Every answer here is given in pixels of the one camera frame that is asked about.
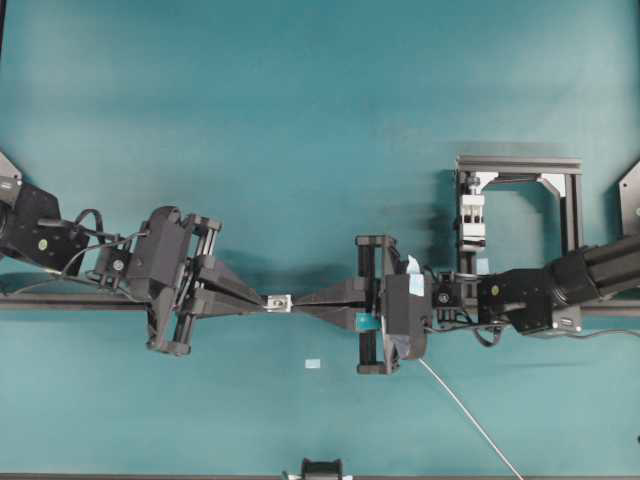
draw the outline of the teal table surface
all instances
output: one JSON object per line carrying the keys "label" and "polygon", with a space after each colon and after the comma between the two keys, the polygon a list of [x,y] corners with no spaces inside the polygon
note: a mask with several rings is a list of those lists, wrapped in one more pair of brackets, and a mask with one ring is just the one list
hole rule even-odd
{"label": "teal table surface", "polygon": [[[74,217],[130,233],[157,206],[224,221],[262,293],[355,273],[353,237],[454,262],[457,154],[583,160],[589,244],[618,235],[640,153],[638,4],[9,0],[0,150]],[[488,194],[493,271],[560,251],[540,185]],[[2,271],[23,267],[9,260]],[[591,319],[588,328],[620,325]],[[142,313],[0,314],[0,471],[508,474],[417,363],[355,373],[357,338],[303,315],[198,323],[145,350]],[[428,358],[524,474],[640,474],[640,341],[467,333]],[[305,359],[321,368],[305,369]]]}

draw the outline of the white label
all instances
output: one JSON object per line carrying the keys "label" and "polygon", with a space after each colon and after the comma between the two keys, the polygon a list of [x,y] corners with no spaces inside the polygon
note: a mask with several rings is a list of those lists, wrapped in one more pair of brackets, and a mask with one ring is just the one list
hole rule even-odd
{"label": "white label", "polygon": [[420,273],[418,261],[411,255],[408,257],[409,265],[407,265],[407,273],[409,274],[409,293],[418,297],[424,297],[424,275]]}
{"label": "white label", "polygon": [[304,361],[304,368],[308,368],[310,370],[316,370],[322,366],[319,358],[307,358]]}

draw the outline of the gripper jaw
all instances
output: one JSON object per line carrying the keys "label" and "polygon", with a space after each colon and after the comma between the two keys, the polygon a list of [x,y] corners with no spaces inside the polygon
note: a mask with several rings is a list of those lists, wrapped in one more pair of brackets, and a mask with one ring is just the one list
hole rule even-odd
{"label": "gripper jaw", "polygon": [[306,313],[355,332],[357,314],[364,313],[365,300],[365,279],[355,277],[318,292],[294,297],[292,311]]}

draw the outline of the white cable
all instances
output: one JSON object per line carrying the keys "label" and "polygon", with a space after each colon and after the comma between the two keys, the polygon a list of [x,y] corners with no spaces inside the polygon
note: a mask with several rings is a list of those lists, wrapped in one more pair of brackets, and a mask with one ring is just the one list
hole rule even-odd
{"label": "white cable", "polygon": [[493,443],[493,440],[491,440],[491,437],[489,436],[489,434],[485,431],[484,428],[482,428],[482,425],[480,425],[480,423],[478,423],[478,421],[476,420],[476,418],[471,414],[471,412],[469,410],[467,410],[467,407],[464,406],[464,404],[462,403],[462,401],[458,398],[458,396],[453,392],[453,390],[451,390],[451,388],[449,388],[449,385],[447,385],[445,383],[445,381],[440,377],[440,375],[438,375],[433,368],[431,368],[429,366],[429,364],[427,362],[425,362],[423,359],[419,358],[418,361],[422,364],[422,366],[424,368],[427,369],[427,371],[433,375],[433,378],[436,379],[436,381],[442,385],[442,388],[444,388],[446,390],[446,392],[449,394],[449,396],[451,398],[453,398],[453,400],[455,400],[455,402],[458,404],[458,406],[460,407],[460,409],[464,412],[464,414],[467,416],[467,418],[471,421],[471,423],[473,423],[473,426],[476,427],[478,429],[478,431],[482,434],[482,436],[484,437],[484,439],[489,442],[489,445],[491,445],[491,448],[493,448],[495,450],[495,452],[498,454],[498,456],[500,457],[500,460],[502,460],[502,462],[509,467],[509,470],[511,470],[513,472],[513,474],[516,476],[516,478],[518,478],[518,480],[524,480],[524,478],[522,477],[522,475],[520,475],[520,473],[518,472],[518,470],[516,470],[516,468],[511,465],[511,462],[509,460],[507,460],[507,457],[504,456],[504,453],[502,453],[502,450],[500,450],[498,448],[498,446]]}

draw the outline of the small white tag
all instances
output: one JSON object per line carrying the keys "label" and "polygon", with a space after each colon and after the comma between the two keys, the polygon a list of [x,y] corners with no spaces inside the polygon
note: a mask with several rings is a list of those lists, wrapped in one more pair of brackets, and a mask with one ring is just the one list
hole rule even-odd
{"label": "small white tag", "polygon": [[478,258],[476,261],[476,272],[478,272],[478,275],[489,275],[489,273],[491,273],[488,258]]}
{"label": "small white tag", "polygon": [[308,368],[310,370],[318,369],[322,366],[319,358],[307,358],[304,361],[304,368]]}
{"label": "small white tag", "polygon": [[420,265],[411,255],[408,255],[408,258],[409,265],[407,265],[407,273],[409,274],[409,293],[418,297],[424,297],[424,275],[420,273]]}

